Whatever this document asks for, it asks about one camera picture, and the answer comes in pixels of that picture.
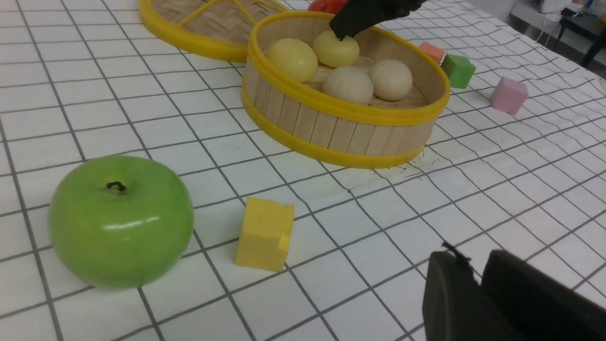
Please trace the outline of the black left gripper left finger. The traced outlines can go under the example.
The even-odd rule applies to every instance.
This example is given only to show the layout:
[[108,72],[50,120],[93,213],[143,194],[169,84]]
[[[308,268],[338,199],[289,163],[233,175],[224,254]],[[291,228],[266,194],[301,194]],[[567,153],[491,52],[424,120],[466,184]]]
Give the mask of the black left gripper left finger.
[[519,341],[475,280],[470,258],[448,242],[429,258],[422,317],[427,341]]

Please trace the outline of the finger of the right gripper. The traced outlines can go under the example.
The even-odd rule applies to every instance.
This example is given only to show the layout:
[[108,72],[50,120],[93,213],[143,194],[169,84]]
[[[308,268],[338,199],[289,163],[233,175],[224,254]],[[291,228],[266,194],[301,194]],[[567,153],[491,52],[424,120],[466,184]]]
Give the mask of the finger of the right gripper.
[[339,40],[355,37],[381,22],[408,17],[424,3],[424,0],[348,0],[329,27]]

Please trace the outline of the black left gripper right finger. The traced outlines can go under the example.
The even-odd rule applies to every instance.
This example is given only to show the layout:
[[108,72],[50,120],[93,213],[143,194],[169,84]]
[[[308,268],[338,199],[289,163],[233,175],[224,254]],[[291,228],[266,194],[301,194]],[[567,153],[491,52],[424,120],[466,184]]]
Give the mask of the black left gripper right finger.
[[605,309],[504,251],[491,251],[481,287],[526,341],[603,341]]

